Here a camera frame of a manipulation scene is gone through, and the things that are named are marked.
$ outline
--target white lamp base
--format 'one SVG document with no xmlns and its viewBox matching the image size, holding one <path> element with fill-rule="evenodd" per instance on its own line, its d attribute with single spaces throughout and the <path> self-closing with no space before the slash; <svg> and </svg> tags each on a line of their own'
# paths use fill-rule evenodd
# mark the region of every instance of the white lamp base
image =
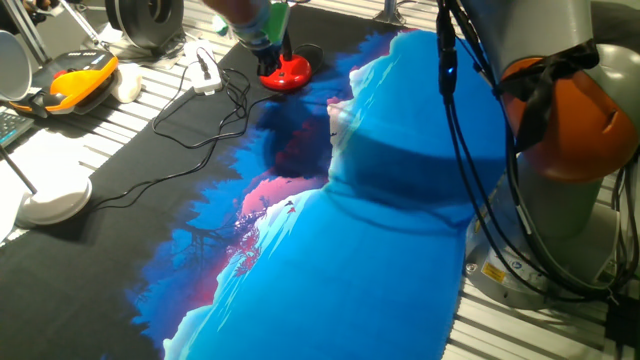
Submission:
<svg viewBox="0 0 640 360">
<path fill-rule="evenodd" d="M 17 220 L 21 224 L 51 225 L 74 216 L 89 202 L 89 178 L 60 178 L 37 187 L 23 199 Z"/>
</svg>

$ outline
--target person's hand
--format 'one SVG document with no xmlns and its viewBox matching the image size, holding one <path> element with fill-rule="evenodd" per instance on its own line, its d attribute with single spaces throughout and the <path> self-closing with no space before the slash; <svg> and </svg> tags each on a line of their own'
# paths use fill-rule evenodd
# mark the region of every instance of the person's hand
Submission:
<svg viewBox="0 0 640 360">
<path fill-rule="evenodd" d="M 49 6 L 51 6 L 51 1 L 50 0 L 33 0 L 33 1 L 22 0 L 22 5 L 27 10 L 27 12 L 31 14 L 36 12 L 37 8 L 41 10 L 49 9 Z"/>
</svg>

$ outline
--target white lamp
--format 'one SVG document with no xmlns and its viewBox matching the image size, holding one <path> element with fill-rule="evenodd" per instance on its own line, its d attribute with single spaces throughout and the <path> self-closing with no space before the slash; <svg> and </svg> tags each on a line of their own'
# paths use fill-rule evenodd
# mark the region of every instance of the white lamp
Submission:
<svg viewBox="0 0 640 360">
<path fill-rule="evenodd" d="M 22 99 L 31 85 L 29 58 L 16 38 L 0 30 L 0 101 Z M 86 177 L 73 177 L 64 171 L 52 171 L 38 188 L 27 179 L 9 154 L 0 146 L 0 158 L 29 189 L 25 193 L 18 222 L 24 225 L 50 225 L 64 221 L 82 210 L 91 197 L 91 181 Z"/>
</svg>

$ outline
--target green object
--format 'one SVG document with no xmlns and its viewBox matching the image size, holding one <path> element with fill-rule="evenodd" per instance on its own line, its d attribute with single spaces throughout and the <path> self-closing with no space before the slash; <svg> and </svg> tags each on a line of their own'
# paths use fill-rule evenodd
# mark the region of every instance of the green object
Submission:
<svg viewBox="0 0 640 360">
<path fill-rule="evenodd" d="M 220 15 L 214 15 L 211 26 L 213 31 L 220 36 L 225 36 L 229 32 L 229 24 Z"/>
<path fill-rule="evenodd" d="M 271 5 L 271 16 L 262 28 L 267 38 L 272 44 L 280 44 L 284 38 L 289 23 L 289 4 L 275 3 Z"/>
</svg>

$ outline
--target person's arm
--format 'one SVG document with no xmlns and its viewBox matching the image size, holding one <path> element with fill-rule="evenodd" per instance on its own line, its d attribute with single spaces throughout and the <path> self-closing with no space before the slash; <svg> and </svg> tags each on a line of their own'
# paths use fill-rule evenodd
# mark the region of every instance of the person's arm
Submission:
<svg viewBox="0 0 640 360">
<path fill-rule="evenodd" d="M 33 14 L 35 12 L 35 9 L 27 3 L 26 0 L 22 1 L 22 5 L 29 14 Z M 37 2 L 37 6 L 43 10 L 48 9 L 50 5 L 50 0 L 41 0 Z M 9 10 L 6 7 L 4 0 L 0 1 L 0 30 L 8 31 L 13 35 L 17 35 L 20 32 L 16 24 L 13 22 L 13 18 L 11 17 L 11 14 L 9 14 Z"/>
</svg>

